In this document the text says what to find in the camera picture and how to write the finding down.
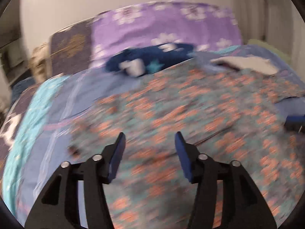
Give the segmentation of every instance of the light blue blanket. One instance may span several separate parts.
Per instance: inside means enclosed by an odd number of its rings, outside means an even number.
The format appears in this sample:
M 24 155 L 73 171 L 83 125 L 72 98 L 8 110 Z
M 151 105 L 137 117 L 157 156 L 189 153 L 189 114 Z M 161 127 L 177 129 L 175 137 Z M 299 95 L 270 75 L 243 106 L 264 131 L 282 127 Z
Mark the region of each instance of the light blue blanket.
M 47 121 L 54 94 L 69 76 L 52 78 L 45 81 L 37 90 L 18 130 L 14 146 L 11 149 L 3 175 L 3 199 L 15 215 L 15 197 L 17 195 L 22 167 L 28 159 L 32 146 L 43 125 Z

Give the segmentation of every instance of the metal screw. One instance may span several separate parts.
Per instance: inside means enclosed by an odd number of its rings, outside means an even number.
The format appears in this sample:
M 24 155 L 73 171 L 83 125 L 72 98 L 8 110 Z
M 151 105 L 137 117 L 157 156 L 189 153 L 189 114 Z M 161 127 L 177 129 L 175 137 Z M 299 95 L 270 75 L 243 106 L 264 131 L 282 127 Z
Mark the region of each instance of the metal screw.
M 207 160 L 208 156 L 206 154 L 199 154 L 198 159 L 200 159 L 200 160 Z
M 233 166 L 235 166 L 235 167 L 239 167 L 239 166 L 240 166 L 240 162 L 237 161 L 237 160 L 232 161 L 231 164 L 232 164 Z
M 100 161 L 103 158 L 103 156 L 101 154 L 96 154 L 92 157 L 92 159 L 94 161 Z
M 69 165 L 70 165 L 70 163 L 68 161 L 65 161 L 65 162 L 62 162 L 60 166 L 62 168 L 67 168 Z

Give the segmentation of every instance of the bedding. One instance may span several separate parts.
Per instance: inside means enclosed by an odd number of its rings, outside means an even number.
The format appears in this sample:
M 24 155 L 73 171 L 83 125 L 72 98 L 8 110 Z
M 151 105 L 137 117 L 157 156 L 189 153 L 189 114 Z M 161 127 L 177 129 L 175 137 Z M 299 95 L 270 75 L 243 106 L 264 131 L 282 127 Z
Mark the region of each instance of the bedding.
M 103 65 L 130 47 L 188 43 L 217 51 L 241 45 L 237 21 L 228 8 L 178 1 L 148 2 L 106 11 L 66 27 L 50 38 L 51 76 Z
M 18 100 L 22 92 L 34 84 L 35 84 L 34 78 L 28 77 L 14 85 L 14 87 L 12 88 L 12 101 L 11 101 L 10 109 L 14 105 L 14 103 Z
M 92 24 L 92 67 L 130 47 L 192 44 L 199 51 L 241 45 L 232 11 L 204 3 L 149 2 L 108 11 Z
M 174 146 L 177 131 L 216 161 L 242 161 L 279 223 L 298 202 L 305 179 L 291 143 L 295 135 L 284 130 L 272 103 L 304 94 L 277 76 L 265 78 L 249 70 L 206 76 L 195 64 L 182 63 L 145 76 L 133 91 L 97 100 L 73 120 L 71 144 L 87 159 L 121 131 L 126 134 L 118 177 L 104 187 L 118 225 L 187 226 L 196 186 L 180 168 Z M 120 200 L 128 205 L 120 207 Z M 220 218 L 217 211 L 214 226 L 220 225 Z
M 32 85 L 23 91 L 13 104 L 0 130 L 0 195 L 2 196 L 2 176 L 6 158 L 12 149 L 20 123 L 25 115 L 33 95 L 40 84 Z
M 251 69 L 256 72 L 262 73 L 266 76 L 272 76 L 278 73 L 278 68 L 271 64 L 269 59 L 261 57 L 235 57 L 226 56 L 218 59 L 211 59 L 211 63 L 217 65 L 228 65 L 229 68 L 236 70 Z
M 264 59 L 269 59 L 270 62 L 279 69 L 277 75 L 292 83 L 296 83 L 305 89 L 305 83 L 301 81 L 301 79 L 298 77 L 295 71 L 290 68 L 289 65 L 287 65 L 278 55 L 257 45 L 240 46 L 232 51 L 222 53 L 220 55 L 214 52 L 198 52 L 196 53 L 196 56 L 197 62 L 200 65 L 203 65 L 204 70 L 208 73 L 218 73 L 227 70 L 224 67 L 217 66 L 216 64 L 210 62 L 211 59 L 217 59 L 223 56 L 257 56 Z M 305 115 L 304 97 L 285 99 L 276 103 L 275 106 L 283 118 L 286 118 L 288 115 Z
M 37 90 L 18 129 L 13 148 L 6 160 L 3 174 L 3 199 L 9 208 L 14 208 L 16 190 L 21 179 L 21 169 L 32 149 L 33 143 L 45 124 L 45 116 L 52 104 L 56 91 L 68 76 L 54 77 L 45 81 Z

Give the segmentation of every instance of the white cloth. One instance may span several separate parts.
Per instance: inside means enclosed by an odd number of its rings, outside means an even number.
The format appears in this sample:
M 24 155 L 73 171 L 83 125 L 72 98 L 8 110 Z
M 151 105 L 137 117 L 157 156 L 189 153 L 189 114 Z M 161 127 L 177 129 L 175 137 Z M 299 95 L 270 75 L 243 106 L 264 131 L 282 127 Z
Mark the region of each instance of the white cloth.
M 275 67 L 269 59 L 263 59 L 261 57 L 222 57 L 218 59 L 212 59 L 211 63 L 215 64 L 223 64 L 226 63 L 230 67 L 238 68 L 238 69 L 252 69 L 254 71 L 260 72 L 264 75 L 274 75 L 279 69 Z

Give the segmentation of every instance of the blue stuffed toy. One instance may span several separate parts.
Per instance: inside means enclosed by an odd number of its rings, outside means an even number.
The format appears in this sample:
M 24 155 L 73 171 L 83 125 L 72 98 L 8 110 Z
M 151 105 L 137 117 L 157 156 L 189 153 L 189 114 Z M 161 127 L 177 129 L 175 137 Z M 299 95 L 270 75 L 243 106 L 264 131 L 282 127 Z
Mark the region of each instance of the blue stuffed toy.
M 193 45 L 176 43 L 130 48 L 111 57 L 106 62 L 106 70 L 123 71 L 132 77 L 153 74 L 191 59 L 193 50 Z

